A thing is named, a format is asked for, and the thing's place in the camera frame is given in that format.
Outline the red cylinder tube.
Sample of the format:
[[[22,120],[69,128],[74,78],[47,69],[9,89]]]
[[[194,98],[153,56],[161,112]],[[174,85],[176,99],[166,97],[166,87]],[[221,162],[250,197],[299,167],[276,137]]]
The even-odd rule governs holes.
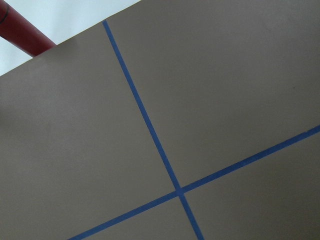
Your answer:
[[[4,0],[0,2],[0,36],[31,57],[56,46]]]

